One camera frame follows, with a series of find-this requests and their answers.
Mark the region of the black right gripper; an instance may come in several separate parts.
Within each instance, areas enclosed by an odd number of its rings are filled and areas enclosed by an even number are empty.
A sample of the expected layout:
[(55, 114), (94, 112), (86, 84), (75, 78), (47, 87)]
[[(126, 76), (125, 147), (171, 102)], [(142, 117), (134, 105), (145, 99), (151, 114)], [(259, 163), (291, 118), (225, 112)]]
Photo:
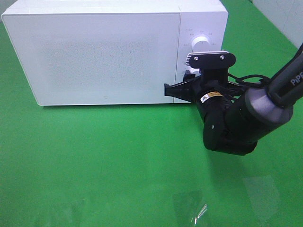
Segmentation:
[(175, 85), (164, 84), (164, 95), (194, 104), (232, 104), (241, 95), (241, 85), (230, 82), (229, 69), (201, 70), (196, 77), (185, 71), (183, 82)]

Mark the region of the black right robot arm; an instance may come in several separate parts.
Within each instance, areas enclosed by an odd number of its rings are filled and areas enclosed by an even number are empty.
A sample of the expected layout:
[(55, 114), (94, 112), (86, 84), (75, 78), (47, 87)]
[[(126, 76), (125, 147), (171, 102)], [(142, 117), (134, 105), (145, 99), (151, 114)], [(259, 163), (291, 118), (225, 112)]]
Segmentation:
[(192, 52), (183, 81), (165, 84), (164, 94), (194, 103), (204, 123), (203, 143), (213, 151), (244, 156), (254, 150), (259, 139), (290, 121), (293, 106), (303, 96), (303, 50), (273, 77), (235, 77), (229, 68), (236, 62), (228, 51)]

